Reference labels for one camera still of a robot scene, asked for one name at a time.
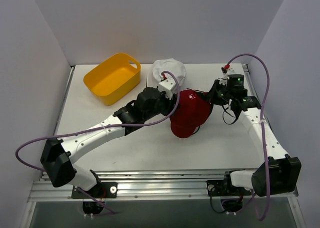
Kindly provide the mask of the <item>white hat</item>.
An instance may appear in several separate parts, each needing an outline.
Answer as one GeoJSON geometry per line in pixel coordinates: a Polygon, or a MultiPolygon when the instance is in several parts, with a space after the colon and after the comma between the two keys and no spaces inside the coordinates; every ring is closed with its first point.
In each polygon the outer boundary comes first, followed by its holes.
{"type": "Polygon", "coordinates": [[[185,65],[173,58],[156,60],[147,74],[146,87],[154,87],[164,79],[163,71],[169,71],[178,80],[178,85],[181,87],[184,84],[187,75],[185,65]]]}

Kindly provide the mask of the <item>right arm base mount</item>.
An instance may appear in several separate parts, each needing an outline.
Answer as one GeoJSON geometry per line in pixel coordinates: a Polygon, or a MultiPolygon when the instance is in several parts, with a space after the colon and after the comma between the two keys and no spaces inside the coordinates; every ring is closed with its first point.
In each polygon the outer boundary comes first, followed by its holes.
{"type": "Polygon", "coordinates": [[[234,187],[229,182],[223,180],[207,180],[206,186],[208,195],[212,195],[213,197],[251,195],[250,191],[244,188],[234,187]]]}

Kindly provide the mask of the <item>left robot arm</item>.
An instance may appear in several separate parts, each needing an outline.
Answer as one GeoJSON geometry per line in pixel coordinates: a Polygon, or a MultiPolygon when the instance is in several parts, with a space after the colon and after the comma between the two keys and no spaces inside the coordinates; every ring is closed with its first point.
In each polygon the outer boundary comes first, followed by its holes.
{"type": "Polygon", "coordinates": [[[66,184],[79,187],[90,198],[100,194],[102,185],[93,170],[76,162],[95,148],[147,125],[162,114],[168,118],[177,108],[179,95],[147,87],[137,98],[92,128],[77,134],[53,136],[46,140],[40,162],[55,188],[66,184]]]}

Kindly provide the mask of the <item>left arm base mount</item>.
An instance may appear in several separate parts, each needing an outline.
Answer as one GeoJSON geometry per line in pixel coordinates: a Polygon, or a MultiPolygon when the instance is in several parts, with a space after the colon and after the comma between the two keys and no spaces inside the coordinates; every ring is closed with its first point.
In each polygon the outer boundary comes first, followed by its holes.
{"type": "MultiPolygon", "coordinates": [[[[93,188],[86,191],[87,194],[96,198],[116,198],[118,192],[118,183],[117,182],[102,182],[97,183],[93,188]]],[[[86,199],[88,196],[78,191],[75,187],[72,189],[71,193],[72,199],[86,199]]]]}

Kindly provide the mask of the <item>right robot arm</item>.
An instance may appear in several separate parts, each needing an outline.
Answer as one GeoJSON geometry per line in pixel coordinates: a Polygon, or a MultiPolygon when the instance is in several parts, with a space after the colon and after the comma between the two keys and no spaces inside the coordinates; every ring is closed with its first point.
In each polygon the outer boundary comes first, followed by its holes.
{"type": "Polygon", "coordinates": [[[263,152],[263,163],[256,170],[226,172],[221,192],[232,195],[252,190],[259,197],[293,192],[302,168],[301,162],[281,146],[264,118],[262,105],[255,96],[248,95],[244,81],[241,74],[218,78],[205,95],[211,105],[231,110],[234,120],[242,123],[255,147],[263,152]]]}

